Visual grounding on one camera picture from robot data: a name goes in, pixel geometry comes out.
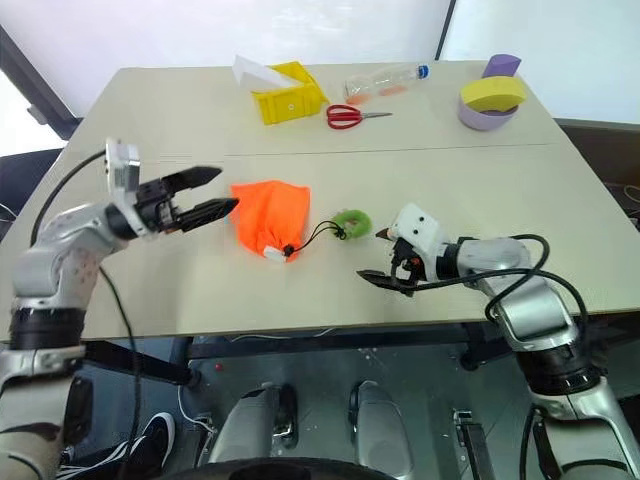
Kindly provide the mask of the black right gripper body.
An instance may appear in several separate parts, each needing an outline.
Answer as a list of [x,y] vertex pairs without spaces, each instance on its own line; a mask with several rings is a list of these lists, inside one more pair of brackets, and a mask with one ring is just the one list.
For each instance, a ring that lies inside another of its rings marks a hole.
[[[408,273],[407,278],[400,278],[398,269]],[[425,281],[425,267],[421,257],[414,251],[413,246],[404,239],[398,239],[393,247],[391,259],[391,286],[404,295],[413,295],[413,288],[420,281]]]

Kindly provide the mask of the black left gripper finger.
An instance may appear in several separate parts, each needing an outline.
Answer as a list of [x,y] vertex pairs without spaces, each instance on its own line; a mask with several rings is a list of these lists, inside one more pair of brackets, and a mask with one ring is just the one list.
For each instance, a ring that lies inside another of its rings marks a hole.
[[237,198],[218,198],[194,206],[176,217],[176,228],[191,231],[223,219],[239,204]]
[[222,170],[218,167],[194,166],[165,176],[162,178],[162,182],[167,192],[176,194],[183,190],[206,185],[221,173]]

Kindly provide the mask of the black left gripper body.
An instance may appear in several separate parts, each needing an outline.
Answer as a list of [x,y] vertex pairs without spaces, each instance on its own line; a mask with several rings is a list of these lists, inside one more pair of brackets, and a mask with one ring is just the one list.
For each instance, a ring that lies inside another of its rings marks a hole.
[[179,177],[162,177],[141,184],[136,192],[135,210],[151,233],[172,232],[181,228],[175,194],[183,189]]

